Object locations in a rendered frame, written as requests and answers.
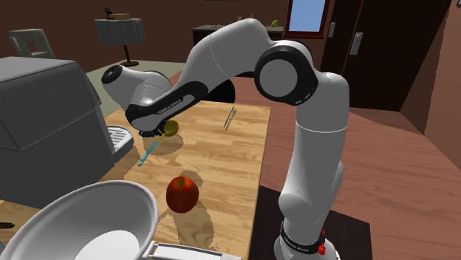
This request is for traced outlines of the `red apple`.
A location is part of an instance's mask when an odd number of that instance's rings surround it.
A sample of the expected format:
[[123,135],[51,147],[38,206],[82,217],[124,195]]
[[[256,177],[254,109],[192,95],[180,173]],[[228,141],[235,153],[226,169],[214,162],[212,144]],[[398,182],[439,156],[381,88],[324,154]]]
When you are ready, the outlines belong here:
[[198,202],[199,189],[189,177],[179,176],[170,181],[166,190],[166,202],[175,213],[187,213]]

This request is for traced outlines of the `thin grey pen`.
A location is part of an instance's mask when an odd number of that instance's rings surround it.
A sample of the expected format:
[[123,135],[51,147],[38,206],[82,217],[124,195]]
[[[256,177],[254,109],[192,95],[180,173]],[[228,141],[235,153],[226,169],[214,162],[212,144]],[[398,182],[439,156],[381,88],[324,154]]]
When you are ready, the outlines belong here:
[[230,110],[230,112],[229,112],[229,114],[227,116],[227,119],[226,119],[226,121],[225,121],[225,123],[223,125],[224,128],[226,128],[226,125],[228,124],[228,122],[229,122],[229,120],[231,118],[231,115],[233,114],[234,109],[235,109],[235,106],[232,106],[232,108],[231,108],[231,110]]

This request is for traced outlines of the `large white bowl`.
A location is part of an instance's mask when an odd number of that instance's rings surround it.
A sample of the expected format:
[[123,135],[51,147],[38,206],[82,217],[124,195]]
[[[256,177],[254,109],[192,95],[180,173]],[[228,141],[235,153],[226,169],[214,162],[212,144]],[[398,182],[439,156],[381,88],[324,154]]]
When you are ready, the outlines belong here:
[[142,185],[98,182],[40,210],[0,260],[149,260],[158,215],[157,200]]

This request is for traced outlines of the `grey coffee machine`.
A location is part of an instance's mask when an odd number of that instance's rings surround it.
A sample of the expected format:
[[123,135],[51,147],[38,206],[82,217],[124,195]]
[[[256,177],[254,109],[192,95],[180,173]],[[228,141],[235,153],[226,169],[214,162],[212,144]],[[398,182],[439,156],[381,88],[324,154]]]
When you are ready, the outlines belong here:
[[0,200],[44,208],[128,154],[131,132],[100,105],[75,61],[0,58]]

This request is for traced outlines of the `round table with grey cloth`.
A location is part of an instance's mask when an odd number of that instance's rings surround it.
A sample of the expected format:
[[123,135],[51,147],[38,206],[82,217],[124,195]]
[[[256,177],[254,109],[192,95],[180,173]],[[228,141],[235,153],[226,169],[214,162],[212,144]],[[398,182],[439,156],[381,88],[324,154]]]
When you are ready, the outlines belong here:
[[146,41],[143,23],[140,18],[132,18],[129,13],[113,13],[109,7],[104,8],[106,16],[95,19],[99,41],[104,46],[123,46],[126,61],[123,66],[137,66],[129,56],[128,45],[141,44]]

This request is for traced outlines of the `dark sideboard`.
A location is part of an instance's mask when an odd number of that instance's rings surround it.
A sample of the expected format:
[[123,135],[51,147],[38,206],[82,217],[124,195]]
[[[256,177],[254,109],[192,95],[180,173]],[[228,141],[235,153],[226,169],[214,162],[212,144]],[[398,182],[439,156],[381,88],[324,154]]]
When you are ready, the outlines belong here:
[[192,29],[194,45],[210,42],[213,46],[271,45],[281,40],[282,26],[266,26],[255,18],[244,18],[226,25],[203,25]]

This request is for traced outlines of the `white appliance base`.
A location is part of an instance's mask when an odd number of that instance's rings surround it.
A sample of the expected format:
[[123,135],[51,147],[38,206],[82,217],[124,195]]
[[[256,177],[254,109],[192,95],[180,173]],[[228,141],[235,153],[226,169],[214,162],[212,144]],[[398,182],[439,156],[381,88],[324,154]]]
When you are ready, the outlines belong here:
[[242,260],[241,257],[190,247],[181,244],[157,243],[152,241],[142,260]]

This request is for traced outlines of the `white chair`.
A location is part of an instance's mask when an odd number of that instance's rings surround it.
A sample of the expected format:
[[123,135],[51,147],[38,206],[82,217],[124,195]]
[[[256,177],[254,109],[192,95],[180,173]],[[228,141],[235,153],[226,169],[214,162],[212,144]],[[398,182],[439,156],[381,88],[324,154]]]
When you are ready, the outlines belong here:
[[9,31],[10,41],[21,57],[55,59],[43,29]]

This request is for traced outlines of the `dark robot stand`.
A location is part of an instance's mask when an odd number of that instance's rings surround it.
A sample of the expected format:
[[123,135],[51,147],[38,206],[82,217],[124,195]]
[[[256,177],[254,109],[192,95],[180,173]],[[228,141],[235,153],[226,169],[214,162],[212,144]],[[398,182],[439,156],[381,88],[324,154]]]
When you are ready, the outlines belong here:
[[[284,219],[279,210],[279,195],[278,191],[259,187],[248,260],[276,260],[274,242]],[[324,229],[341,260],[373,260],[369,223],[330,211]]]

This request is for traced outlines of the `dark double door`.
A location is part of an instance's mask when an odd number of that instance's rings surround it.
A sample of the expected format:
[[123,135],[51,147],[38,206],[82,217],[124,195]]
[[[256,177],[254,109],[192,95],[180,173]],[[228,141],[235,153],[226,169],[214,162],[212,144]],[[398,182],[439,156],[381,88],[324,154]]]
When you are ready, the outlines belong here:
[[402,108],[452,0],[335,0],[321,71],[355,108]]

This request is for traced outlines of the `window with red frame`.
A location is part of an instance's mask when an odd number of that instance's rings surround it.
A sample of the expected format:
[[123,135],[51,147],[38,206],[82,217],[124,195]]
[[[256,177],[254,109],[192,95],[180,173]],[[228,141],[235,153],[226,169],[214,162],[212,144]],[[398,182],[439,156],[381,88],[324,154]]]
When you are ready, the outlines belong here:
[[288,0],[285,38],[323,38],[330,0]]

